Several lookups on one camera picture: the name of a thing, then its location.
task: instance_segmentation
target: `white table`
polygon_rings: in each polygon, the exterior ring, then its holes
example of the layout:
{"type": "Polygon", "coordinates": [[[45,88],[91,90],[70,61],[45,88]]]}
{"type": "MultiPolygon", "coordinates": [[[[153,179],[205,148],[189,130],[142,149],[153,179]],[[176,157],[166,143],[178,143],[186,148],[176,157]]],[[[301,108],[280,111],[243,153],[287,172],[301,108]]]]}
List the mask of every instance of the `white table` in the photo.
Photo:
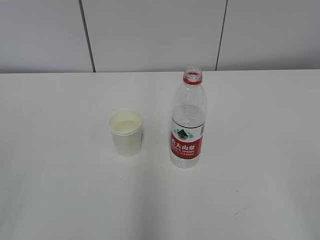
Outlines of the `white table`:
{"type": "Polygon", "coordinates": [[[320,239],[320,71],[205,72],[191,169],[169,158],[182,72],[0,75],[1,240],[320,239]],[[139,155],[107,119],[144,116],[139,155]]]}

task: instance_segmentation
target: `bottle neck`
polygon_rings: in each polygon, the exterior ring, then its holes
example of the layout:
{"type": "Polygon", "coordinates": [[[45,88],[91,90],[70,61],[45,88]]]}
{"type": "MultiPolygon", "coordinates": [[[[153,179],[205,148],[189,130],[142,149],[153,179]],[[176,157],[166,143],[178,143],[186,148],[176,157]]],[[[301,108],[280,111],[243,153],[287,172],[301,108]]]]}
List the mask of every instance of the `bottle neck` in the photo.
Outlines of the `bottle neck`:
{"type": "Polygon", "coordinates": [[[202,71],[193,66],[188,67],[183,74],[183,82],[190,86],[199,86],[202,83],[202,71]]]}

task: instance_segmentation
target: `logo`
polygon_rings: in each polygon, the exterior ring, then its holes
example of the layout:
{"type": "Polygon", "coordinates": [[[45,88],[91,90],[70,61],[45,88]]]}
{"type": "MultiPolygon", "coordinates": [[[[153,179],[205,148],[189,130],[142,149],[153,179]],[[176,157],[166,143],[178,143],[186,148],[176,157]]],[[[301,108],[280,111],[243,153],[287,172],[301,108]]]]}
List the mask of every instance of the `logo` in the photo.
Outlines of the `logo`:
{"type": "Polygon", "coordinates": [[[181,140],[192,139],[194,136],[191,132],[176,128],[174,132],[178,135],[181,140]]]}

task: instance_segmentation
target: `plastic bottle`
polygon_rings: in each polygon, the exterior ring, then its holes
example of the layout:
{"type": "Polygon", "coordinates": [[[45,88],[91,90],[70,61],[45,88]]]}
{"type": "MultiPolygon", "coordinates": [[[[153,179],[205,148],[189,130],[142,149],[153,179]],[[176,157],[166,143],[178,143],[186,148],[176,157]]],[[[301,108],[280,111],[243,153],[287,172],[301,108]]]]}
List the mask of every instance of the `plastic bottle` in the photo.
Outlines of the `plastic bottle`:
{"type": "Polygon", "coordinates": [[[198,162],[207,115],[207,96],[202,71],[188,67],[172,104],[170,158],[179,168],[191,168],[198,162]]]}

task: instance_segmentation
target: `paper cup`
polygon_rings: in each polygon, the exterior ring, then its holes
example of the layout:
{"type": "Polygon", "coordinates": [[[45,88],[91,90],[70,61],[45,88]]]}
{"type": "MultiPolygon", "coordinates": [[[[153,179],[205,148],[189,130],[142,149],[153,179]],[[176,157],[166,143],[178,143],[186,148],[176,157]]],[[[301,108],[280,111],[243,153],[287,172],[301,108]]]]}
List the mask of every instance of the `paper cup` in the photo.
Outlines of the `paper cup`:
{"type": "Polygon", "coordinates": [[[140,152],[142,123],[142,115],[132,109],[121,109],[110,116],[108,126],[121,156],[129,157],[140,152]]]}

